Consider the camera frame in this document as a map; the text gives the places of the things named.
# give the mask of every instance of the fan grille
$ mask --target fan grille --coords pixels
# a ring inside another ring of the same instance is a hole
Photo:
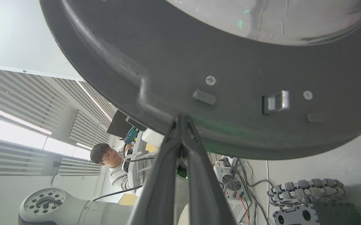
[[[229,182],[231,182],[232,180],[232,176],[229,174],[226,174],[225,176],[222,177],[222,183],[226,186],[228,185]],[[242,185],[240,184],[240,181],[238,178],[233,178],[233,181],[231,184],[229,184],[228,189],[231,191],[238,191],[240,188],[242,187]]]

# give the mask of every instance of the black hair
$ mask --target black hair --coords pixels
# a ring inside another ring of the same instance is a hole
[[[109,145],[105,143],[96,144],[90,151],[90,159],[95,164],[100,164],[103,161],[103,155],[109,150]]]

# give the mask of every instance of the person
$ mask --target person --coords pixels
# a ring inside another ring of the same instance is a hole
[[[125,147],[125,153],[132,149],[133,145],[128,144]],[[124,146],[121,145],[116,151],[111,148],[108,144],[100,143],[96,144],[90,151],[90,159],[99,165],[107,165],[111,172],[109,173],[109,180],[112,185],[122,190],[129,189],[129,175],[122,170],[122,164],[124,159],[122,157],[122,151]]]

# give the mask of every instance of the transparent glass dome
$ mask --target transparent glass dome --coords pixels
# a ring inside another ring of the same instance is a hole
[[[167,1],[217,29],[272,44],[322,44],[361,24],[361,0]]]

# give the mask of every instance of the person's hand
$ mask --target person's hand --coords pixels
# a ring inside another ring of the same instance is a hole
[[[125,154],[127,154],[128,153],[128,150],[129,149],[132,149],[133,148],[133,144],[128,144],[128,145],[126,145],[126,147],[125,147]]]

